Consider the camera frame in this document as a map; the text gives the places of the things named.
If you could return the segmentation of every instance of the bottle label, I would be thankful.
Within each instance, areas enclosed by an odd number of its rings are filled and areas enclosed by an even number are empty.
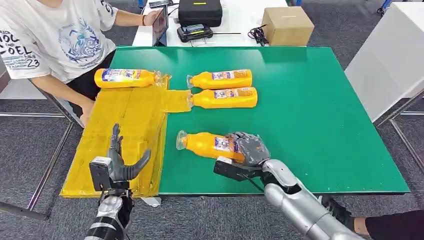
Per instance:
[[[223,152],[241,153],[237,142],[230,140],[227,137],[215,137],[215,144],[213,148]]]
[[[246,70],[212,72],[212,80],[247,78],[247,76],[248,72]]]
[[[105,69],[101,75],[103,82],[130,82],[140,78],[142,70]]]
[[[213,91],[213,96],[215,97],[215,99],[247,97],[252,95],[253,95],[252,87],[242,87],[242,88],[223,89],[223,90]]]

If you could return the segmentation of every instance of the orange bottle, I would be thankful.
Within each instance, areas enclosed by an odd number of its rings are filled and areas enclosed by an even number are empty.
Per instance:
[[[176,149],[188,149],[196,155],[216,159],[219,156],[243,163],[245,157],[240,152],[237,142],[232,139],[208,132],[187,134],[181,130],[176,137]]]
[[[163,77],[158,71],[144,69],[99,69],[94,75],[95,84],[99,88],[144,88],[152,84],[160,84]]]
[[[221,90],[203,90],[188,95],[188,105],[204,109],[253,108],[258,103],[258,92],[254,87]]]
[[[187,75],[189,89],[232,89],[252,86],[252,71],[249,69],[233,71],[204,71],[196,76]]]

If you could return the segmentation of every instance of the human hand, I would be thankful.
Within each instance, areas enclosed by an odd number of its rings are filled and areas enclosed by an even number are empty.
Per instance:
[[[144,16],[144,25],[152,26],[160,13],[161,12],[159,10],[149,12],[147,15]]]
[[[83,127],[87,126],[87,123],[89,122],[93,106],[94,101],[91,99],[87,99],[84,104],[80,105],[80,107],[82,108],[82,115],[79,117],[79,119],[81,120]]]

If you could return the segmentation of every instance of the green table mat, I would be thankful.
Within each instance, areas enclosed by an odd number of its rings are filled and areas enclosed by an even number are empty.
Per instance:
[[[213,173],[214,159],[178,151],[180,130],[259,134],[272,157],[313,193],[409,192],[328,47],[120,47],[111,68],[171,74],[169,89],[174,90],[187,89],[187,75],[252,70],[255,108],[194,107],[168,115],[159,194],[259,193],[248,181]]]

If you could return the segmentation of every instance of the white table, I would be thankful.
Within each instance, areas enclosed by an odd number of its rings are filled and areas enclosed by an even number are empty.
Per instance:
[[[146,15],[153,10],[160,8],[149,8],[147,1],[143,14]],[[187,43],[180,41],[177,35],[179,23],[174,19],[178,18],[178,9],[169,16],[169,28],[166,32],[166,42],[168,47],[256,47],[260,46],[254,39],[248,37],[248,32],[252,28],[259,27],[262,23],[265,8],[287,7],[285,0],[221,0],[222,23],[219,27],[212,27],[214,33],[241,33],[231,35],[214,35],[212,38],[199,39]],[[177,8],[178,5],[168,7],[168,13]],[[133,46],[152,46],[152,27],[140,26],[135,35]]]

